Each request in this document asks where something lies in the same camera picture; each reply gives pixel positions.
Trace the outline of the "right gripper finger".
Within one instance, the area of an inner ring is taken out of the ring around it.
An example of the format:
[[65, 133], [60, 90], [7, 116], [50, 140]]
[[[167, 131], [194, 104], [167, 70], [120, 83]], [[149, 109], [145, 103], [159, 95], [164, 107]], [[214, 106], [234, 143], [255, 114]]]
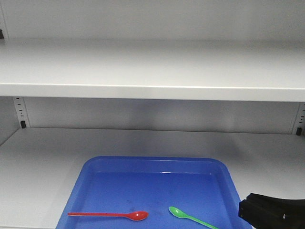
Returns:
[[238, 216], [256, 229], [303, 229], [305, 201], [251, 193], [239, 203]]

